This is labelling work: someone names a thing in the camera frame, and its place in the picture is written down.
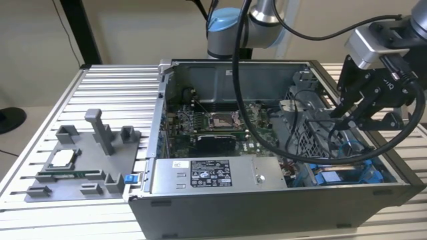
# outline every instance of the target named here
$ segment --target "green circuit board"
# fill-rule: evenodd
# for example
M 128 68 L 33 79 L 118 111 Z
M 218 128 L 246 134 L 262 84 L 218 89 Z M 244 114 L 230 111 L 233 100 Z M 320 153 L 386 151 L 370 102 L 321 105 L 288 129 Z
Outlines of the green circuit board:
M 257 129 L 260 137 L 272 145 L 277 138 L 272 130 L 266 110 L 254 103 L 245 105 L 250 122 Z M 221 157 L 256 155 L 258 157 L 274 156 L 250 136 L 242 123 L 238 111 L 193 112 L 184 107 L 169 117 L 169 152 L 172 158 L 217 157 L 198 156 L 197 141 L 202 137 L 222 137 L 234 140 L 233 150 L 226 151 Z

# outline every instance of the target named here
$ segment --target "aluminum table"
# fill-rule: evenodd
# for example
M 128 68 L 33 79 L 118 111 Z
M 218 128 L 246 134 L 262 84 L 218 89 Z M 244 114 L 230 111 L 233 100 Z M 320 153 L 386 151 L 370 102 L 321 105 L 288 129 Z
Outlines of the aluminum table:
M 341 64 L 322 65 L 334 80 Z M 102 110 L 102 122 L 112 130 L 132 125 L 141 131 L 133 172 L 145 167 L 145 154 L 157 97 L 157 66 L 93 65 L 80 70 L 31 140 L 0 183 L 0 239 L 145 239 L 130 208 L 122 199 L 23 202 L 25 190 L 33 184 L 49 152 L 57 143 L 60 125 L 74 125 L 90 131 L 84 115 L 89 108 Z M 396 131 L 381 132 L 389 140 Z M 394 148 L 416 175 L 427 183 L 427 130 L 417 126 Z M 125 193 L 137 189 L 126 185 Z M 402 206 L 384 208 L 353 229 L 333 229 L 264 236 L 230 237 L 233 240 L 284 239 L 414 240 L 427 239 L 427 190 Z

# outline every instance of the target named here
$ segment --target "power supply label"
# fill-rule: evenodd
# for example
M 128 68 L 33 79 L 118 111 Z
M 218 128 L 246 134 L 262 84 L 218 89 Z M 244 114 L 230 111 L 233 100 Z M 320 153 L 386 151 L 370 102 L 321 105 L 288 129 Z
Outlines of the power supply label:
M 190 186 L 193 188 L 230 187 L 232 185 L 228 160 L 190 161 Z

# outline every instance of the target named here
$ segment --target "motherboard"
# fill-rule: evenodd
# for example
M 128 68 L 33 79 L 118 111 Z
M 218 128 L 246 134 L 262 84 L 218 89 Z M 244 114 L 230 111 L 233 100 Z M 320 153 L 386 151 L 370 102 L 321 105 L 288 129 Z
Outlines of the motherboard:
M 245 110 L 260 136 L 276 145 L 277 138 L 262 104 L 248 103 Z M 166 117 L 172 158 L 273 156 L 246 130 L 233 103 L 212 106 L 193 101 Z

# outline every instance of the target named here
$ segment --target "black pole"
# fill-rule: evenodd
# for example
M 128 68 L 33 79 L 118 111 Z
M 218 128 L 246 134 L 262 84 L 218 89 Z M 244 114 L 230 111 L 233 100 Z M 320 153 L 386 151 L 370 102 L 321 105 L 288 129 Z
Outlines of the black pole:
M 60 0 L 85 64 L 102 64 L 81 0 Z

